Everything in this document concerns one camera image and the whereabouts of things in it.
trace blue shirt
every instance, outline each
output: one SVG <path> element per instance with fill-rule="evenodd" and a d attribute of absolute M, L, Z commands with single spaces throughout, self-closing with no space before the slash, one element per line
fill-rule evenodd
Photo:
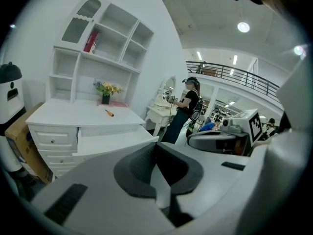
<path fill-rule="evenodd" d="M 213 122 L 207 123 L 204 127 L 200 129 L 200 131 L 212 131 L 214 125 L 215 124 Z"/>

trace jeans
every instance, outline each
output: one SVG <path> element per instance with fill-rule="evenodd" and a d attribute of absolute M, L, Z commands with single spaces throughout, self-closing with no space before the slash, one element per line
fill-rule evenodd
<path fill-rule="evenodd" d="M 187 122 L 188 119 L 189 119 L 188 114 L 181 111 L 181 109 L 178 108 L 177 114 L 174 117 L 170 126 L 167 128 L 167 131 L 165 132 L 161 142 L 168 142 L 168 143 L 175 144 L 182 127 L 184 126 L 184 124 Z"/>

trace flower vase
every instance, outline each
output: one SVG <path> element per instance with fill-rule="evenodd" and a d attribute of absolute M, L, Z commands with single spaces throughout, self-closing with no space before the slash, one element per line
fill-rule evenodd
<path fill-rule="evenodd" d="M 102 94 L 102 99 L 101 99 L 102 104 L 109 104 L 110 103 L 110 96 L 104 96 Z"/>

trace screwdriver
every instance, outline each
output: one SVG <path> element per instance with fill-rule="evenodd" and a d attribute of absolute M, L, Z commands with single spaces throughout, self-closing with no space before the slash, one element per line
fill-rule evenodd
<path fill-rule="evenodd" d="M 108 113 L 111 117 L 114 116 L 114 114 L 113 114 L 112 112 L 107 111 L 107 113 Z"/>

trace balcony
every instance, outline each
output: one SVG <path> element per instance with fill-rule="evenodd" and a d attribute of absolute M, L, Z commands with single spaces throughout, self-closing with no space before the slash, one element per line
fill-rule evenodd
<path fill-rule="evenodd" d="M 276 91 L 279 89 L 279 86 L 260 76 L 226 65 L 191 61 L 187 61 L 186 64 L 188 72 L 195 74 L 195 76 L 199 74 L 217 79 L 220 78 L 223 80 L 228 80 L 249 89 L 258 91 L 259 93 L 264 94 L 266 97 L 269 97 L 270 101 L 272 99 L 280 104 L 278 98 L 276 97 Z"/>

